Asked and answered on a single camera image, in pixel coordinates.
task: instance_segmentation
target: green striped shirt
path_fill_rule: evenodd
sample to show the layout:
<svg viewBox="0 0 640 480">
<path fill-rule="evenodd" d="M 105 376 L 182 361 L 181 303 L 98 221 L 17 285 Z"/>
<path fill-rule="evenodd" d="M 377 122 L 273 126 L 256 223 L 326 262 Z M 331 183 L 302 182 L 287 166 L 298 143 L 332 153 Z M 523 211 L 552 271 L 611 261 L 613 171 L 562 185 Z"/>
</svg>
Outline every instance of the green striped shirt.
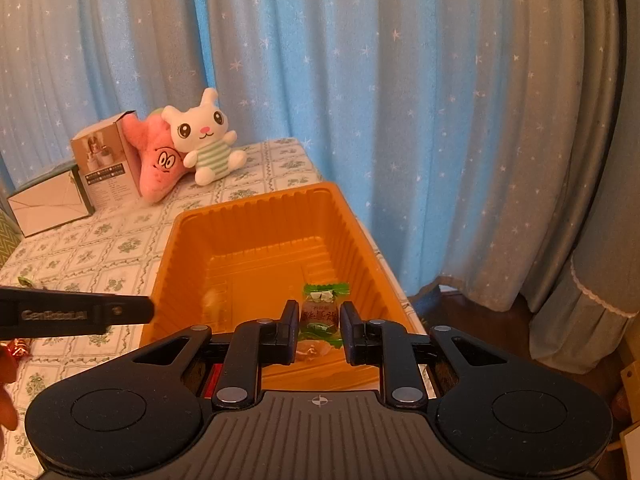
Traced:
<svg viewBox="0 0 640 480">
<path fill-rule="evenodd" d="M 200 148 L 196 170 L 211 168 L 215 174 L 224 173 L 228 168 L 229 153 L 231 153 L 231 148 L 224 140 L 216 140 L 204 148 Z"/>
</svg>

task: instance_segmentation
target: dark wooden floor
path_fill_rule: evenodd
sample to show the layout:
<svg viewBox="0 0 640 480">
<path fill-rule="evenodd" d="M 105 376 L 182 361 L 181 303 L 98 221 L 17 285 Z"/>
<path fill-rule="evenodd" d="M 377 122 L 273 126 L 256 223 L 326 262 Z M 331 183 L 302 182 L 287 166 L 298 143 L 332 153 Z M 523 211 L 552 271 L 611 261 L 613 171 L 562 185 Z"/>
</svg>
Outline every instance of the dark wooden floor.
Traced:
<svg viewBox="0 0 640 480">
<path fill-rule="evenodd" d="M 529 321 L 532 317 L 527 303 L 518 297 L 511 310 L 493 312 L 481 305 L 473 303 L 459 293 L 442 295 L 442 300 L 431 306 L 422 316 L 425 328 L 446 324 L 468 333 L 478 339 L 506 350 L 521 358 L 529 359 Z M 620 370 L 623 365 L 618 354 L 605 357 L 596 368 L 585 375 L 563 373 L 586 387 L 590 388 L 607 403 L 622 387 Z M 614 428 L 613 440 L 617 440 L 618 432 L 624 429 L 618 425 Z M 626 479 L 625 464 L 621 451 L 606 452 L 598 464 L 597 474 L 603 480 Z"/>
</svg>

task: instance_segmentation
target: orange tray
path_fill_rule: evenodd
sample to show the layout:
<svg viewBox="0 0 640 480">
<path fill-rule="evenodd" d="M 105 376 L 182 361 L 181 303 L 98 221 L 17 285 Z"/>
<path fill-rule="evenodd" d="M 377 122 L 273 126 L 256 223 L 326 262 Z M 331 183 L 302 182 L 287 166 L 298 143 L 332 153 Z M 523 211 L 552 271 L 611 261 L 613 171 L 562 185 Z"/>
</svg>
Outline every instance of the orange tray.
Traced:
<svg viewBox="0 0 640 480">
<path fill-rule="evenodd" d="M 302 304 L 305 283 L 347 282 L 362 319 L 397 321 L 412 332 L 371 244 L 335 184 L 322 182 L 182 213 L 175 219 L 152 299 L 148 344 L 192 324 L 232 332 Z M 346 390 L 377 384 L 375 367 L 351 367 L 342 349 L 262 371 L 262 386 Z"/>
</svg>

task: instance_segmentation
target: tablecloth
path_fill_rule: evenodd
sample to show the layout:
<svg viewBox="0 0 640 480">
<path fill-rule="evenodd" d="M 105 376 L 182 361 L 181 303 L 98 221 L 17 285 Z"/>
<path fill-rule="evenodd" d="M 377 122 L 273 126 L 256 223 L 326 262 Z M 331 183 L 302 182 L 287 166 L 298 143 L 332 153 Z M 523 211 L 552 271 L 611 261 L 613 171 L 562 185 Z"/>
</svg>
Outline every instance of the tablecloth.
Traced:
<svg viewBox="0 0 640 480">
<path fill-rule="evenodd" d="M 18 276 L 47 288 L 115 294 L 150 294 L 175 217 L 189 209 L 270 191 L 313 184 L 321 175 L 292 138 L 242 148 L 247 164 L 223 180 L 200 187 L 185 176 L 157 205 L 142 201 L 115 206 L 90 218 L 23 240 L 0 270 L 0 285 L 17 285 Z M 369 236 L 415 332 L 424 333 L 411 304 Z M 18 380 L 7 387 L 20 424 L 5 432 L 0 480 L 31 479 L 42 471 L 24 432 L 24 413 L 33 398 L 53 382 L 123 355 L 138 347 L 141 325 L 114 326 L 107 334 L 51 337 L 34 341 Z"/>
</svg>

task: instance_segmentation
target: pink starfish plush toy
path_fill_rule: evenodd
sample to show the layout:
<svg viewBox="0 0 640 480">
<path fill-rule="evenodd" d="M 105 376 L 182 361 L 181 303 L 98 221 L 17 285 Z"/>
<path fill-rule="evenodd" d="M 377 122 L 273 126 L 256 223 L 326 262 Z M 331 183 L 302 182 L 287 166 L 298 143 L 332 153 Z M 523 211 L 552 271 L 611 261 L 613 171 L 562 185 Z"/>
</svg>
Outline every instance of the pink starfish plush toy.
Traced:
<svg viewBox="0 0 640 480">
<path fill-rule="evenodd" d="M 140 194 L 153 204 L 162 200 L 185 173 L 184 154 L 174 148 L 169 124 L 162 118 L 162 108 L 141 121 L 135 114 L 122 118 L 127 140 L 140 152 Z"/>
</svg>

